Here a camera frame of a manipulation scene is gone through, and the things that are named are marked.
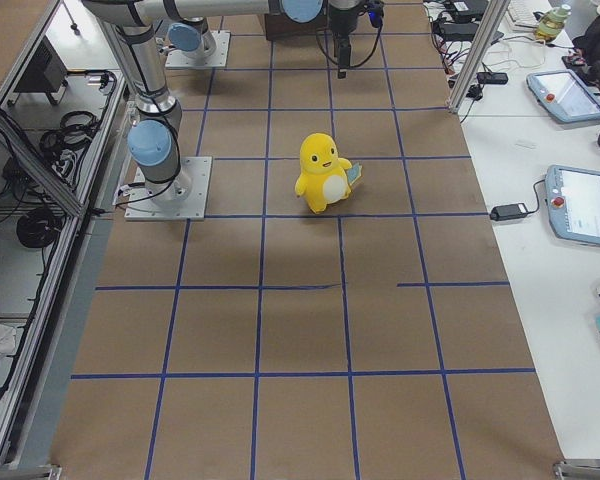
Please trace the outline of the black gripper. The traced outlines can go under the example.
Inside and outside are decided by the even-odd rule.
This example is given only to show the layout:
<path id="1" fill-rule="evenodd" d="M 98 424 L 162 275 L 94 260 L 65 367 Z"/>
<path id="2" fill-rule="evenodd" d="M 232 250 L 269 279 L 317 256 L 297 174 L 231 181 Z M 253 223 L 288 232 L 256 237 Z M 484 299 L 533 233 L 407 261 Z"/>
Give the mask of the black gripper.
<path id="1" fill-rule="evenodd" d="M 350 35 L 358 25 L 360 16 L 368 15 L 373 28 L 384 24 L 384 2 L 372 0 L 328 0 L 328 28 L 335 36 L 337 78 L 345 79 L 351 67 Z"/>

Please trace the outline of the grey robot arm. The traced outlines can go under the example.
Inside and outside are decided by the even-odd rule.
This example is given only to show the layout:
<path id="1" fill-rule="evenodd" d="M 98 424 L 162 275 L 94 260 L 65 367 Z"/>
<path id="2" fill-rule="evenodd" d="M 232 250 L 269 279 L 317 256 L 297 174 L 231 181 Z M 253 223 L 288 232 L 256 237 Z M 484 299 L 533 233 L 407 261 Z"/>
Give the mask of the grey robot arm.
<path id="1" fill-rule="evenodd" d="M 134 221 L 201 220 L 212 159 L 187 157 L 179 147 L 182 108 L 171 94 L 167 68 L 211 68 L 226 63 L 229 34 L 211 17 L 284 15 L 304 24 L 320 14 L 332 32 L 340 76 L 352 69 L 350 36 L 360 16 L 383 26 L 380 1 L 87 1 L 134 96 L 127 136 L 137 166 L 125 216 Z"/>
<path id="2" fill-rule="evenodd" d="M 171 44 L 192 58 L 208 57 L 216 51 L 216 41 L 205 17 L 194 17 L 169 26 Z"/>

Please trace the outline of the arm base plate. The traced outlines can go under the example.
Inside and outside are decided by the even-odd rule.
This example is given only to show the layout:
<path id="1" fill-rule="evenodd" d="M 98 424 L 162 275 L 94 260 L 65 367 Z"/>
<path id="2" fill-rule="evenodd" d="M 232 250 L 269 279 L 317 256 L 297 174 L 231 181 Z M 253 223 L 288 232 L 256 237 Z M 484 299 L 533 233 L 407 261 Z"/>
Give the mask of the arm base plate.
<path id="1" fill-rule="evenodd" d="M 223 68 L 227 64 L 230 32 L 209 30 L 195 33 L 172 26 L 168 31 L 170 49 L 165 66 L 170 70 Z"/>
<path id="2" fill-rule="evenodd" d="M 179 221 L 205 218 L 212 171 L 211 156 L 183 157 L 179 175 L 160 186 L 147 183 L 139 167 L 134 181 L 143 186 L 130 192 L 124 217 L 128 221 Z"/>

